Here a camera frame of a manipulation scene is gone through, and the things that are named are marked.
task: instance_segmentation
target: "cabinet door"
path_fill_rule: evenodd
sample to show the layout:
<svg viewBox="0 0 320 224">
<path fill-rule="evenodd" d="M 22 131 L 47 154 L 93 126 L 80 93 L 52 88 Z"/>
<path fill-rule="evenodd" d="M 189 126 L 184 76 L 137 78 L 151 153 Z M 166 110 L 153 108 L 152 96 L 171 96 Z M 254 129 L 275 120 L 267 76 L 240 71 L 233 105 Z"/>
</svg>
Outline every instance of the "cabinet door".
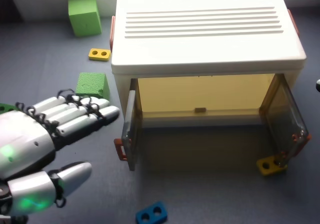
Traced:
<svg viewBox="0 0 320 224">
<path fill-rule="evenodd" d="M 284 167 L 311 138 L 283 74 L 275 74 L 259 110 L 275 152 Z"/>
<path fill-rule="evenodd" d="M 131 171 L 135 170 L 137 159 L 137 142 L 141 135 L 142 108 L 138 79 L 132 79 L 126 113 L 124 117 L 121 141 Z"/>
</svg>

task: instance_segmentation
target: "green foam block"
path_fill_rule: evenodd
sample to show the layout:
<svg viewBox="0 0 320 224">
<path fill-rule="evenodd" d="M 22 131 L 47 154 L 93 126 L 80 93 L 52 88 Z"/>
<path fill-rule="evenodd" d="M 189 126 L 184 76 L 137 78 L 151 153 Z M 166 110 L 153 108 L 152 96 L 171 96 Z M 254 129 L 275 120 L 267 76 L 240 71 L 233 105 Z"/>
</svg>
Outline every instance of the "green foam block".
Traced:
<svg viewBox="0 0 320 224">
<path fill-rule="evenodd" d="M 96 0 L 69 0 L 68 12 L 76 37 L 101 34 L 101 22 Z"/>
<path fill-rule="evenodd" d="M 0 103 L 0 114 L 7 113 L 13 110 L 18 110 L 18 108 L 16 108 L 14 105 Z"/>
<path fill-rule="evenodd" d="M 78 96 L 90 96 L 108 100 L 110 92 L 106 74 L 81 72 L 75 92 Z"/>
</svg>

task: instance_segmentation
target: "robotic hand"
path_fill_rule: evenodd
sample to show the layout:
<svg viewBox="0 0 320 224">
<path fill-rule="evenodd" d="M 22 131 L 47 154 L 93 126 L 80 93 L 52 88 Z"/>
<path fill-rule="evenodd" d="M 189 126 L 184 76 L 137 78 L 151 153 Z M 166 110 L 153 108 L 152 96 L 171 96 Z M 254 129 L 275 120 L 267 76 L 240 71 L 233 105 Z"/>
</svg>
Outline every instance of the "robotic hand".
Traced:
<svg viewBox="0 0 320 224">
<path fill-rule="evenodd" d="M 21 217 L 66 204 L 66 197 L 85 182 L 91 164 L 76 162 L 41 171 L 56 152 L 115 121 L 120 110 L 106 99 L 79 97 L 72 91 L 24 110 L 0 115 L 0 215 Z"/>
</svg>

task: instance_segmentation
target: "blue block with holes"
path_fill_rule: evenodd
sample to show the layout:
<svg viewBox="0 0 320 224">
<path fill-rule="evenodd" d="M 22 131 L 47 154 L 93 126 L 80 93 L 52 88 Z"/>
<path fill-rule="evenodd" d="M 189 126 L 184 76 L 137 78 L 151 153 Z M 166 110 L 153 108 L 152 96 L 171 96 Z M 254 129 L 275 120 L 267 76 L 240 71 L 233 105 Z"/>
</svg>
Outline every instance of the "blue block with holes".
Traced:
<svg viewBox="0 0 320 224">
<path fill-rule="evenodd" d="M 164 204 L 159 201 L 135 214 L 137 224 L 161 224 L 168 219 Z"/>
</svg>

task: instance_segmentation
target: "gray table surface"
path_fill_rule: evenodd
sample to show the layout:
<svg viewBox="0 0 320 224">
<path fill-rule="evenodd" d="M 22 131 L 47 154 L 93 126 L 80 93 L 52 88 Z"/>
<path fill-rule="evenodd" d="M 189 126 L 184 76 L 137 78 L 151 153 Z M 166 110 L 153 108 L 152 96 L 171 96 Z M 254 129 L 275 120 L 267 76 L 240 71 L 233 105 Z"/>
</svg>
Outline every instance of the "gray table surface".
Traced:
<svg viewBox="0 0 320 224">
<path fill-rule="evenodd" d="M 46 171 L 85 160 L 92 176 L 65 208 L 33 214 L 29 223 L 133 224 L 135 213 L 156 201 L 164 202 L 172 224 L 319 223 L 320 16 L 293 14 L 308 57 L 293 95 L 313 138 L 286 174 L 259 174 L 256 160 L 270 154 L 260 126 L 145 130 L 131 172 L 113 144 L 122 132 L 120 117 L 57 153 Z M 76 88 L 80 72 L 103 72 L 110 101 L 120 107 L 110 62 L 88 60 L 91 48 L 109 49 L 110 21 L 102 20 L 102 35 L 86 38 L 74 37 L 67 22 L 1 25 L 0 103 L 32 105 Z"/>
</svg>

